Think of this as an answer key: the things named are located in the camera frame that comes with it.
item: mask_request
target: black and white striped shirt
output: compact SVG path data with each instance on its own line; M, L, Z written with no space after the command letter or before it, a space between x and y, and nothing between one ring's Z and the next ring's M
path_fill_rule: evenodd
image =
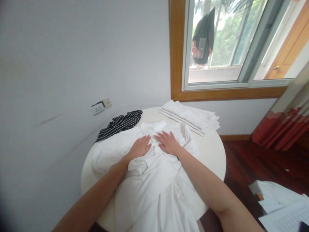
M107 128L100 130L98 138L95 142L105 140L114 134L133 128L141 119L142 111L128 112L127 115L120 115L113 118Z

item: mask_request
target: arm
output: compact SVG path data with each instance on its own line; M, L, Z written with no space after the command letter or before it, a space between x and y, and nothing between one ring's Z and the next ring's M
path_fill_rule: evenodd
M212 171L176 141L173 133L155 136L160 148L178 157L203 201L219 217L225 232L260 231L260 225L234 193Z
M129 162L149 151L151 147L151 144L147 145L149 140L150 136L136 140L129 153L111 167L107 174L72 206L53 232L88 231L107 206L119 182L128 170Z

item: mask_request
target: clothing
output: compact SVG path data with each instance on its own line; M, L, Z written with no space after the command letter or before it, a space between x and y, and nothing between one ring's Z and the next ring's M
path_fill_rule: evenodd
M193 156L199 150L184 123L165 121L141 124L107 140L95 143L92 168L106 173L129 152L136 139L151 135L145 156L133 159L115 197L115 231L199 231L192 212L198 197L181 162L166 154L153 137L172 131L175 139Z
M215 37L215 8L197 24L192 38L192 56L196 64L206 64L212 53Z
M187 124L191 131L200 136L211 134L220 128L217 121L219 117L214 112L185 106L179 101L170 100L159 109L159 112L177 122Z
M141 119L142 113L140 110L132 111L128 112L127 115L113 118L113 121L108 124L107 128L100 130L95 142L105 140L114 134L133 128Z

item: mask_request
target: wall plate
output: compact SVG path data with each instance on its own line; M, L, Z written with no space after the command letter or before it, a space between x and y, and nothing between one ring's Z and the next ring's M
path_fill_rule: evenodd
M105 99L103 100L103 103L104 103L104 106L105 106L106 108L109 108L109 107L112 106L112 103L111 103L111 101L110 101L109 98L105 98Z
M91 106L90 111L92 112L93 116L104 111L104 106L103 106L102 102L99 102L98 104Z

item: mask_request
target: green foliage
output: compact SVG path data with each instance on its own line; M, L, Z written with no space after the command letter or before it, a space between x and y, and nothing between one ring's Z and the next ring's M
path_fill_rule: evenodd
M245 48L254 26L260 4L261 0L255 0L253 2L246 26L244 28L244 33L239 44L239 48L236 52L234 64L240 63L241 57L245 52ZM211 66L223 66L229 64L235 45L236 36L240 27L243 10L244 9L242 9L241 12L234 14L233 16L229 16L225 20L223 29L221 31L217 31Z

